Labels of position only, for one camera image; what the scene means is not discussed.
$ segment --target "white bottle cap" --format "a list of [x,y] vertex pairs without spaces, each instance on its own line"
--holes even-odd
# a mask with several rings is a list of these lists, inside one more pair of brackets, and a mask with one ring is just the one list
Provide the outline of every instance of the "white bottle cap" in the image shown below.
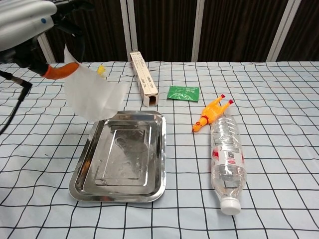
[[222,198],[220,209],[226,215],[237,215],[240,213],[240,202],[237,198]]

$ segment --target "tablecloth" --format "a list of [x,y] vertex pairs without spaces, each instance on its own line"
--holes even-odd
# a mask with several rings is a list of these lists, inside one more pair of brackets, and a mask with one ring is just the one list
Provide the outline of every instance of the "tablecloth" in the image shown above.
[[[87,63],[96,70],[100,63]],[[147,204],[78,202],[68,184],[92,127],[66,105],[63,80],[0,65],[33,83],[0,136],[2,239],[318,239],[319,62],[147,63],[159,105],[146,108],[129,62],[106,62],[110,81],[128,82],[123,110],[167,120],[167,186]],[[20,88],[1,78],[0,121]],[[198,103],[167,100],[170,85],[199,86]],[[247,184],[241,213],[226,216],[210,183],[210,127],[191,125],[225,94],[241,133]]]

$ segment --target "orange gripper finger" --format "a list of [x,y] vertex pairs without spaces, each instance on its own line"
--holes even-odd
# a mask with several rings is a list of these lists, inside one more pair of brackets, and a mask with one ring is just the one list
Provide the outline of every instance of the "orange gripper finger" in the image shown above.
[[76,69],[78,69],[78,67],[79,64],[76,62],[68,63],[60,68],[53,68],[49,65],[43,77],[52,80],[62,79],[71,75],[73,72],[76,71]]

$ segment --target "paper towel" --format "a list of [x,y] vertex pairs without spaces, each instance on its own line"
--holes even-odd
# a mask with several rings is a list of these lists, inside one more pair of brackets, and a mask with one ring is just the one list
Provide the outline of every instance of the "paper towel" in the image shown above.
[[[64,62],[77,62],[67,47]],[[64,84],[67,104],[88,122],[113,117],[120,110],[127,90],[128,84],[107,82],[80,63],[79,68],[65,78]]]

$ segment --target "rubber chicken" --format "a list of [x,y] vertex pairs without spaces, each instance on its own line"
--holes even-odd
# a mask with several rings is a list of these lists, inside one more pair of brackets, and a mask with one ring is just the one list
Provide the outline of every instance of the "rubber chicken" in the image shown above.
[[234,103],[233,100],[229,100],[223,106],[219,106],[218,103],[221,101],[222,98],[225,98],[225,96],[221,95],[220,97],[218,97],[212,103],[210,103],[208,106],[205,107],[205,109],[201,113],[201,117],[199,121],[197,121],[192,128],[193,132],[197,132],[203,126],[213,123],[217,119],[217,117],[219,117],[222,113],[224,113],[227,107],[229,107],[232,103]]

